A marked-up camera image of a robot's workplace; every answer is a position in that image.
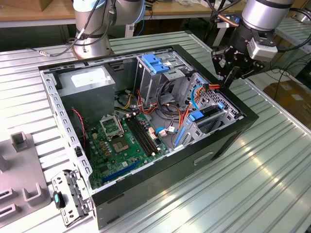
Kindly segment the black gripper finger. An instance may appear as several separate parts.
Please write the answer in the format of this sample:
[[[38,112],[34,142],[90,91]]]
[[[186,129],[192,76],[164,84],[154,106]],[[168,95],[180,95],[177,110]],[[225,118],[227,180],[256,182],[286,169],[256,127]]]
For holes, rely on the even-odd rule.
[[[222,77],[221,83],[224,88],[229,88],[234,80],[234,52],[234,48],[226,48],[224,50],[213,50],[211,53],[216,74]]]
[[[230,84],[236,79],[246,79],[257,74],[265,68],[263,62],[257,60],[235,60],[232,62],[232,65]]]

